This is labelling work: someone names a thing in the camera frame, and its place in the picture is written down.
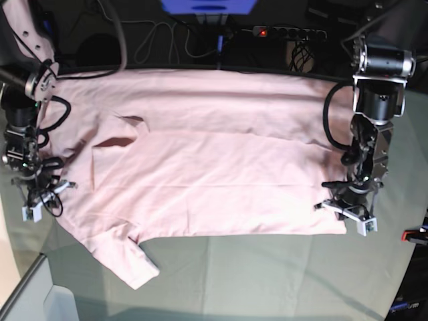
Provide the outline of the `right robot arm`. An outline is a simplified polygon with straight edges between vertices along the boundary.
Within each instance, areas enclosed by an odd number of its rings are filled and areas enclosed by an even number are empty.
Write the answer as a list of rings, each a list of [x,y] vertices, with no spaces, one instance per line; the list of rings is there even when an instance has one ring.
[[[60,193],[75,183],[60,179],[60,157],[43,158],[49,133],[70,115],[71,104],[54,95],[59,64],[52,42],[38,28],[28,1],[1,2],[1,109],[5,145],[1,162],[16,173],[11,182],[21,198],[24,221],[38,222],[42,211],[63,209]]]

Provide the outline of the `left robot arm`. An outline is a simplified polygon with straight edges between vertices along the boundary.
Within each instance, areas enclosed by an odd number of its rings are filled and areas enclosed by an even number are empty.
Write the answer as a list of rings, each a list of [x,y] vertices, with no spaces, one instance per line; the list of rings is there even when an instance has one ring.
[[[354,74],[329,91],[322,122],[329,143],[343,152],[346,177],[322,183],[331,198],[315,205],[335,212],[339,219],[353,220],[362,236],[378,229],[375,202],[366,198],[377,196],[388,173],[392,119],[405,111],[405,88],[417,67],[414,41],[427,18],[426,1],[393,1],[388,7],[382,3],[376,7],[378,16],[340,42],[342,46],[352,42],[349,56]],[[335,93],[347,86],[353,89],[352,142],[342,144],[332,136],[328,111]]]

